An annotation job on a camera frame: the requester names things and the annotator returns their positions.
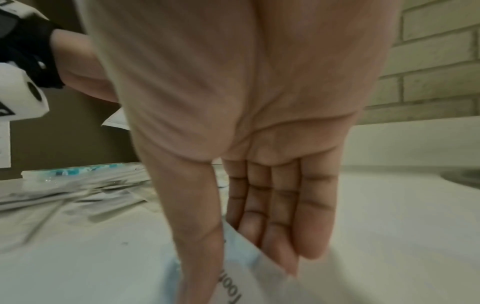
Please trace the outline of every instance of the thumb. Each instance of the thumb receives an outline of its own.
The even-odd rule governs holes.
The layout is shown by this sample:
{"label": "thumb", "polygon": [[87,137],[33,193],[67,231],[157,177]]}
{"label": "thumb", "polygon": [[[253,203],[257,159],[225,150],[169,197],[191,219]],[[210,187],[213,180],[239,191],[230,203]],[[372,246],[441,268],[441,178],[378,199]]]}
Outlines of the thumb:
{"label": "thumb", "polygon": [[208,303],[224,260],[222,213],[210,163],[186,160],[133,134],[158,193],[181,261],[181,304]]}

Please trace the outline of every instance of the black hole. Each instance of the black hole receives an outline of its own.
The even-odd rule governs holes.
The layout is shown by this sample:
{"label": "black hole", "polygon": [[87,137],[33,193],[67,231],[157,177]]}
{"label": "black hole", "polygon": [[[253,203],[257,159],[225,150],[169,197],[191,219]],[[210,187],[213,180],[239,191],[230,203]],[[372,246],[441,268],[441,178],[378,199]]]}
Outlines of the black hole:
{"label": "black hole", "polygon": [[37,87],[31,82],[27,82],[26,84],[28,85],[28,89],[30,90],[32,95],[35,97],[35,99],[37,99],[38,101],[42,101],[42,96],[40,95],[40,92],[37,89]]}

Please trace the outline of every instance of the paper sheet on wall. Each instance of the paper sheet on wall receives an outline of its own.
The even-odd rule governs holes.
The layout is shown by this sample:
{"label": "paper sheet on wall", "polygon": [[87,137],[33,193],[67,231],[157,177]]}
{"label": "paper sheet on wall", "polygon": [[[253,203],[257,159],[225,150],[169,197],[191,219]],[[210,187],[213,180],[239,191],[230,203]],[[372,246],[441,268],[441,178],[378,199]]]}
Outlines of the paper sheet on wall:
{"label": "paper sheet on wall", "polygon": [[0,168],[12,166],[10,154],[10,122],[0,123]]}
{"label": "paper sheet on wall", "polygon": [[123,108],[120,108],[118,111],[113,113],[110,117],[108,117],[103,123],[102,126],[109,126],[114,128],[121,128],[125,130],[130,130],[130,127],[127,123],[127,118],[125,117],[125,113]]}

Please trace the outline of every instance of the white cube with black marking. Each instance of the white cube with black marking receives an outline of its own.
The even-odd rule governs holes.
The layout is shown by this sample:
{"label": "white cube with black marking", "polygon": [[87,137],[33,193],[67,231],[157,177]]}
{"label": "white cube with black marking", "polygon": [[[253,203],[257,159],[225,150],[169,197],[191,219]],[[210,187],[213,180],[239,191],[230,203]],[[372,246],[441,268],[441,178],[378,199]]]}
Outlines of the white cube with black marking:
{"label": "white cube with black marking", "polygon": [[48,111],[44,93],[26,72],[14,65],[0,63],[0,121],[41,117]]}

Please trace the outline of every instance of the brick wall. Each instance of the brick wall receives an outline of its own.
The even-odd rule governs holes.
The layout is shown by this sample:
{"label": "brick wall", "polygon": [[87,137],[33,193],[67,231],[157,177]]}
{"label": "brick wall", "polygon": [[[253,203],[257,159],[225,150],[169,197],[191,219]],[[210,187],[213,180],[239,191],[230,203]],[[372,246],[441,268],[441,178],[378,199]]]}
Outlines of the brick wall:
{"label": "brick wall", "polygon": [[480,0],[405,0],[358,124],[480,115]]}

